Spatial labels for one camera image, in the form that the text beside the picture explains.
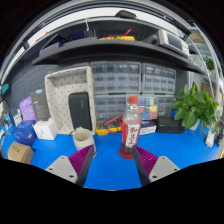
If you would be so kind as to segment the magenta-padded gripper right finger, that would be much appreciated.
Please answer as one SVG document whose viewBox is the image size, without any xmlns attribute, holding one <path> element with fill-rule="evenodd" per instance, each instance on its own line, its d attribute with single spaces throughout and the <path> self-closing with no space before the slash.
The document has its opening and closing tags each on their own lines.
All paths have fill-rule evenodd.
<svg viewBox="0 0 224 224">
<path fill-rule="evenodd" d="M 139 146 L 132 148 L 132 155 L 142 186 L 179 171 L 179 168 L 166 156 L 157 157 Z"/>
</svg>

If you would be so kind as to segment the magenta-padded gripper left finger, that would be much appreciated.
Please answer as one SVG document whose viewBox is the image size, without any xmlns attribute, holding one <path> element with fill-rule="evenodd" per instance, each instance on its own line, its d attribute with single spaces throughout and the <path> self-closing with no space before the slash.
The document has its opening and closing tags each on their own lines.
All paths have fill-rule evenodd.
<svg viewBox="0 0 224 224">
<path fill-rule="evenodd" d="M 76 153 L 60 156 L 46 170 L 56 176 L 75 183 L 79 186 L 85 184 L 89 167 L 94 156 L 94 146 L 87 146 Z"/>
</svg>

